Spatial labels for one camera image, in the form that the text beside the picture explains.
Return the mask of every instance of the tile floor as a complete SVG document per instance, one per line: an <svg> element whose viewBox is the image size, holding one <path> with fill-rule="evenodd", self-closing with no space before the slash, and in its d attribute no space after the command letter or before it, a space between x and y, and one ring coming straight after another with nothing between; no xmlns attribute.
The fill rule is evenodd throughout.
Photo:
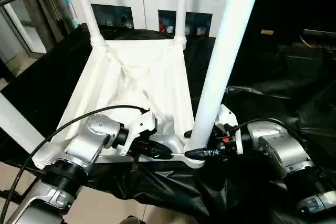
<svg viewBox="0 0 336 224"><path fill-rule="evenodd" d="M8 68L15 76L21 74L36 59L21 54L12 59ZM8 83L0 79L0 90ZM0 190L8 190L16 176L18 169L0 162ZM32 183L35 176L29 172L24 172L17 192L22 194ZM0 209L4 204L4 199L0 198ZM16 209L17 205L11 203L7 212L7 218ZM112 194L97 191L84 187L69 213L65 216L65 221L69 224L118 224L122 219L133 215L145 221L147 224L196 224L193 217L180 214L178 212L159 208L151 205L140 204L135 200L120 200Z"/></svg>

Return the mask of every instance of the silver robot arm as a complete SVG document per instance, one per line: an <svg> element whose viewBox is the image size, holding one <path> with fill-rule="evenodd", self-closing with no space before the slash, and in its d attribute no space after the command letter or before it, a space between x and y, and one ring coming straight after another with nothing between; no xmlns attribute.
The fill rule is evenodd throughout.
<svg viewBox="0 0 336 224"><path fill-rule="evenodd" d="M297 201L298 210L305 214L316 214L336 207L336 191L298 140L284 127L275 122L258 120L246 125L248 134L241 134L237 125L235 115L221 105L212 133L213 144L217 147L191 150L185 155L197 160L227 160L249 150L263 153ZM243 142L252 148L244 147L243 151Z"/></svg>
<svg viewBox="0 0 336 224"><path fill-rule="evenodd" d="M269 157L301 212L316 214L336 207L336 191L286 129L267 121L250 123L247 128L254 148Z"/></svg>
<svg viewBox="0 0 336 224"><path fill-rule="evenodd" d="M47 166L39 180L7 224L60 224L74 203L103 148L116 148L125 155L142 133L155 133L157 121L152 112L140 115L128 129L103 114L90 116L82 130L57 160Z"/></svg>

